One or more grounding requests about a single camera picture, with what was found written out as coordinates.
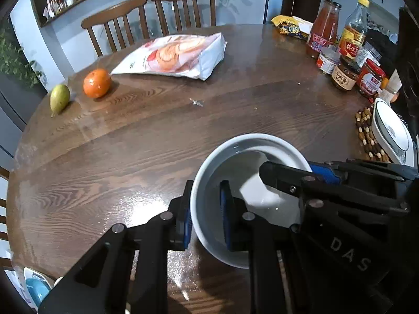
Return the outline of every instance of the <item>orange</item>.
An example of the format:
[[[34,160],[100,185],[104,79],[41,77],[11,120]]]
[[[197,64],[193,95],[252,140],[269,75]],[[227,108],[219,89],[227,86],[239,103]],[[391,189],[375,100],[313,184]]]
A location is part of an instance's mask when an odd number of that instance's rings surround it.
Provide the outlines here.
[[[104,96],[111,86],[111,75],[105,69],[91,71],[83,81],[84,93],[90,98]]]

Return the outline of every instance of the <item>wooden table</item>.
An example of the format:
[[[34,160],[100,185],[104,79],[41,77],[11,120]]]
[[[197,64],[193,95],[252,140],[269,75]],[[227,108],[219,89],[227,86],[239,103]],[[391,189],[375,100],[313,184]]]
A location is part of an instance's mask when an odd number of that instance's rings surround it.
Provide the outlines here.
[[[112,70],[138,43],[72,77],[76,100],[61,115],[51,118],[43,99],[10,174],[16,268],[64,275],[112,224],[135,226],[167,209],[207,155],[239,134],[273,134],[314,161],[361,157],[353,114],[367,101],[334,87],[303,41],[271,25],[193,30],[215,32],[228,44],[206,81],[120,75],[100,100],[82,93],[91,69]],[[194,234],[188,251],[169,252],[168,280],[170,313],[249,310],[242,300],[249,298],[248,273],[213,258]]]

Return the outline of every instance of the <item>blue object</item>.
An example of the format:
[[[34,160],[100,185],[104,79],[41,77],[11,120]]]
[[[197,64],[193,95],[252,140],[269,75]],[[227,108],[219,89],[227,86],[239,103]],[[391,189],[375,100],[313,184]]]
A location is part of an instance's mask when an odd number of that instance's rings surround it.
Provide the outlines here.
[[[226,181],[222,181],[219,188],[219,201],[221,205],[221,215],[223,216],[223,229],[225,237],[225,245],[227,249],[231,248],[231,237],[230,237],[230,219],[227,216],[227,196],[225,194],[224,185]]]
[[[51,288],[46,282],[38,280],[36,278],[26,279],[26,286],[28,288],[32,300],[34,301],[37,307],[39,307],[42,300],[51,291]]]
[[[189,242],[191,241],[191,234],[192,234],[192,218],[191,218],[191,210],[188,208],[188,213],[186,214],[186,221],[185,221],[185,237],[184,237],[185,249],[188,248]]]
[[[321,175],[327,184],[340,184],[341,180],[330,168],[310,164],[311,170],[316,175]]]

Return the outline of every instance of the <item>white bowl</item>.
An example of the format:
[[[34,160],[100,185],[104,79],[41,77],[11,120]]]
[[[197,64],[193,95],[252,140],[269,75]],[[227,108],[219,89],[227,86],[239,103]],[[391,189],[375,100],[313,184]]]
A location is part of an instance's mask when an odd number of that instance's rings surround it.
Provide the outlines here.
[[[259,167],[266,161],[310,171],[303,155],[288,142],[268,134],[234,137],[217,147],[201,165],[191,192],[191,217],[202,245],[220,261],[249,268],[246,251],[231,252],[225,245],[219,203],[219,183],[230,182],[233,196],[270,223],[288,228],[300,222],[298,198],[263,184]]]

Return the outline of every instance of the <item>pear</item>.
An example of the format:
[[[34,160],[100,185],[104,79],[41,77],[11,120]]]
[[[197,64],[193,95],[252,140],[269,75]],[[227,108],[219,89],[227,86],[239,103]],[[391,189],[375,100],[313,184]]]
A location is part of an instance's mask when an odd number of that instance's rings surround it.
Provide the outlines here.
[[[49,106],[51,107],[51,117],[59,114],[70,102],[70,90],[64,84],[56,85],[49,97]]]

